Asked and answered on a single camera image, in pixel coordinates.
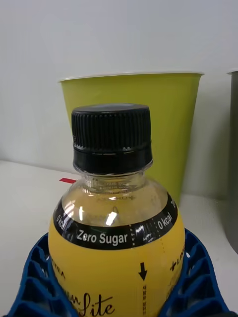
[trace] cup rim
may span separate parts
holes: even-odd
[[[237,73],[237,72],[238,72],[238,68],[232,68],[229,70],[229,72],[227,74],[232,75],[233,73]]]
[[[74,79],[84,79],[84,78],[97,78],[97,77],[114,77],[114,76],[124,76],[124,75],[153,75],[153,74],[194,74],[194,75],[204,75],[204,72],[195,71],[195,70],[159,70],[159,71],[149,71],[149,72],[123,72],[123,73],[112,73],[112,74],[95,74],[95,75],[86,75],[86,76],[75,76],[75,77],[66,77],[60,79],[58,82],[64,82],[67,80]]]

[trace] white table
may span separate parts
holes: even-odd
[[[15,300],[22,269],[37,240],[48,231],[53,210],[77,174],[0,161],[0,316]],[[238,312],[238,255],[224,234],[225,202],[183,195],[180,205],[186,228],[204,243],[219,288],[230,310]]]

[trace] gray container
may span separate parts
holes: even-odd
[[[225,231],[230,245],[238,253],[238,70],[232,71],[228,211]]]

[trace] white wall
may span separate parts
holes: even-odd
[[[237,12],[237,0],[1,0],[0,158],[72,170],[60,78],[195,69],[183,190],[225,195]]]

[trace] red mark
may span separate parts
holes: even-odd
[[[76,182],[76,180],[74,179],[70,179],[70,178],[62,178],[59,180],[60,182],[64,182],[64,183],[69,183],[69,184],[73,184]]]

